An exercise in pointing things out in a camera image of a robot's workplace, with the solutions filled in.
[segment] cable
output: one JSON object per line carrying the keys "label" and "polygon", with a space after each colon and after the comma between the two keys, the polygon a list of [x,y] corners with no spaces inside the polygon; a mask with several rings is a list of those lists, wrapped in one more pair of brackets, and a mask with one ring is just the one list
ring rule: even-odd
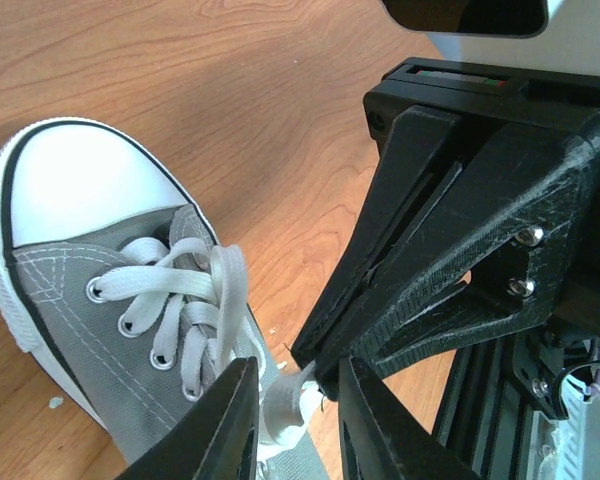
{"label": "cable", "polygon": [[551,384],[551,403],[553,404],[553,409],[556,412],[557,420],[567,420],[569,418],[567,408],[562,402],[562,383],[564,382],[564,379],[576,370],[584,367],[595,367],[598,365],[600,365],[600,360],[587,361],[578,365],[573,365],[569,368],[565,368],[558,374],[558,376],[556,376]]}

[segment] white shoelace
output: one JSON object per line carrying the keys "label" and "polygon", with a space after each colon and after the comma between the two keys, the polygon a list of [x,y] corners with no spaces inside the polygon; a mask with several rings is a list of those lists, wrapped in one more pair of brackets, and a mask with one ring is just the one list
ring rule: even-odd
{"label": "white shoelace", "polygon": [[[211,359],[215,380],[235,358],[240,333],[253,346],[262,378],[266,359],[247,320],[247,268],[238,246],[216,245],[209,250],[199,238],[184,238],[169,250],[159,240],[143,237],[121,253],[133,266],[95,278],[87,294],[94,301],[135,297],[118,321],[120,333],[129,338],[149,330],[162,313],[149,360],[155,368],[168,370],[180,356],[185,398],[196,401],[204,393],[204,353]],[[178,257],[187,254],[194,256],[198,270],[174,266]],[[190,327],[178,352],[181,319]],[[214,329],[215,338],[209,338],[202,326]],[[258,461],[295,447],[321,400],[313,381],[313,364],[302,372],[279,376],[261,400]]]}

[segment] black plastic bracket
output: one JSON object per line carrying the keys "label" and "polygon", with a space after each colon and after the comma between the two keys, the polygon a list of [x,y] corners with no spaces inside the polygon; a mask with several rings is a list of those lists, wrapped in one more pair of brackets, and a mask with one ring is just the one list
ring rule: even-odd
{"label": "black plastic bracket", "polygon": [[[350,353],[386,377],[552,313],[600,182],[600,117],[577,132],[507,123],[477,148],[457,137],[460,124],[423,107],[393,123],[347,251],[292,350],[301,364],[316,355],[332,399]],[[515,240],[533,226],[540,245]]]}
{"label": "black plastic bracket", "polygon": [[477,480],[362,360],[340,361],[340,450],[345,480]]}

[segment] metal eyelet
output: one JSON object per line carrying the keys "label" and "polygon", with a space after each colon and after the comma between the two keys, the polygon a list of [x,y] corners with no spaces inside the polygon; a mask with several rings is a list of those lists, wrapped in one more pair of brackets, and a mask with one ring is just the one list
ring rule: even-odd
{"label": "metal eyelet", "polygon": [[200,389],[200,395],[196,395],[191,390],[189,390],[184,385],[184,383],[182,384],[182,394],[184,395],[184,398],[186,398],[190,402],[197,402],[198,400],[200,400],[200,397],[202,396],[203,393],[204,393],[204,390]]}
{"label": "metal eyelet", "polygon": [[156,352],[151,349],[149,353],[149,362],[151,366],[156,370],[169,370],[176,363],[176,357],[174,356],[170,362],[165,361],[162,355],[156,355]]}
{"label": "metal eyelet", "polygon": [[91,300],[93,303],[104,303],[106,300],[100,296],[101,290],[96,288],[96,282],[100,280],[100,277],[93,277],[87,283],[87,287],[85,289],[87,298]]}
{"label": "metal eyelet", "polygon": [[134,333],[131,331],[132,324],[130,322],[124,321],[124,314],[120,315],[118,319],[118,331],[123,337],[126,338],[136,338],[140,336],[140,333]]}

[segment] shoe stitching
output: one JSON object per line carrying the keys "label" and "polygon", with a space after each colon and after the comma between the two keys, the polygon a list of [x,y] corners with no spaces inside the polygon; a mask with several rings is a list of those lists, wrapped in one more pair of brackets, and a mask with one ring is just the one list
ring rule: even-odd
{"label": "shoe stitching", "polygon": [[[31,295],[40,295],[40,294],[44,294],[44,295],[45,295],[45,297],[47,297],[47,299],[46,299],[46,300],[42,300],[42,301],[40,301],[40,302],[38,302],[38,303],[41,303],[41,302],[48,302],[48,301],[52,301],[52,300],[58,300],[58,299],[60,298],[60,295],[58,294],[58,291],[56,290],[55,286],[54,286],[54,285],[51,285],[51,284],[49,283],[49,281],[48,281],[46,278],[44,278],[44,276],[42,276],[42,274],[40,273],[40,271],[39,271],[37,268],[35,268],[35,267],[34,267],[34,269],[35,269],[35,270],[38,272],[38,274],[42,276],[42,279],[43,279],[43,280],[44,280],[44,281],[47,283],[47,285],[48,285],[48,288],[45,288],[45,287],[43,287],[43,286],[40,284],[40,282],[38,282],[38,281],[36,280],[36,278],[35,278],[35,275],[34,275],[34,274],[33,274],[33,273],[32,273],[32,272],[31,272],[31,271],[30,271],[30,270],[27,268],[27,266],[26,266],[24,263],[19,263],[19,265],[22,265],[22,268],[24,269],[25,273],[27,274],[27,278],[28,278],[29,280],[31,280],[31,281],[32,281],[32,282],[33,282],[33,283],[36,285],[36,287],[38,287],[38,291],[37,291],[37,292],[35,292],[35,294],[31,294]],[[56,294],[56,296],[55,296],[54,298],[51,298],[51,297],[49,296],[49,292],[53,292],[53,293],[55,293],[55,294]]]}
{"label": "shoe stitching", "polygon": [[[40,277],[42,277],[42,279],[44,279],[47,283],[48,280],[45,278],[44,274],[37,268],[35,261],[31,262],[31,267],[38,273],[38,275],[40,275]],[[111,358],[111,360],[113,360],[119,367],[120,369],[122,369],[124,371],[124,373],[126,373],[129,378],[138,385],[138,387],[140,388],[140,390],[142,390],[173,422],[174,424],[177,423],[176,419],[173,418],[173,416],[162,406],[162,404],[160,404],[154,397],[153,395],[151,395],[145,388],[144,386],[138,382],[138,380],[136,380],[133,375],[131,375],[131,373],[118,361],[118,359],[115,357],[115,355],[113,355],[111,353],[111,351],[100,341],[100,339],[98,339],[92,332],[91,330],[89,330],[89,328],[86,326],[86,324],[82,321],[82,319],[71,309],[71,307],[69,307],[69,305],[67,304],[66,300],[62,297],[54,299],[53,301],[51,301],[51,304],[56,308],[56,310],[58,311],[58,313],[60,314],[60,316],[65,320],[65,322],[67,323],[67,325],[69,326],[69,328],[71,328],[71,330],[73,330],[73,332],[78,336],[78,338],[80,338],[80,341],[87,347],[87,349],[93,353],[99,360],[101,360],[105,366],[107,366],[107,368],[111,371],[111,373],[113,373],[113,375],[127,388],[129,389],[132,393],[134,393],[134,396],[136,396],[138,398],[138,400],[140,400],[148,409],[150,412],[152,412],[156,418],[158,420],[160,420],[161,423],[163,423],[167,428],[171,429],[172,427],[169,427],[164,420],[162,419],[162,417],[160,417],[155,411],[153,411],[153,409],[151,409],[148,405],[146,405],[142,399],[135,393],[135,391],[129,386],[127,385],[127,383],[125,383],[125,381],[119,376],[117,375],[114,370],[107,364],[107,362],[101,358],[90,346],[89,344],[83,339],[82,335],[80,335],[80,333],[75,329],[75,327],[69,322],[69,319],[64,315],[64,313],[62,312],[62,310],[58,307],[58,305],[55,303],[56,301],[62,301],[62,303],[65,305],[67,311],[73,315],[73,317],[75,317],[75,319],[78,321],[78,323],[80,323],[80,325],[82,326],[82,328],[84,328],[84,330],[89,334],[89,336],[91,338],[93,338],[93,340],[95,342],[97,342],[100,347],[107,352],[107,354],[109,355],[109,357]]]}
{"label": "shoe stitching", "polygon": [[121,261],[121,258],[113,255],[111,253],[108,252],[104,252],[102,250],[98,250],[97,248],[87,248],[87,247],[75,247],[75,248],[67,248],[67,247],[47,247],[47,248],[38,248],[38,249],[34,249],[34,250],[26,250],[24,252],[15,252],[14,256],[18,256],[18,255],[34,255],[36,253],[51,253],[51,252],[60,252],[64,255],[66,255],[67,252],[94,252],[97,253],[98,255],[102,255],[104,257],[107,258],[112,258],[116,261]]}
{"label": "shoe stitching", "polygon": [[65,255],[65,256],[61,256],[61,257],[38,257],[38,258],[31,258],[25,261],[19,261],[18,264],[25,264],[25,263],[37,263],[39,261],[43,261],[43,260],[54,260],[57,258],[61,258],[61,259],[71,259],[71,260],[93,260],[94,262],[98,262],[98,263],[102,263],[103,265],[107,266],[107,267],[113,267],[114,264],[113,263],[109,263],[106,260],[102,260],[100,258],[94,258],[94,257],[89,257],[87,255]]}

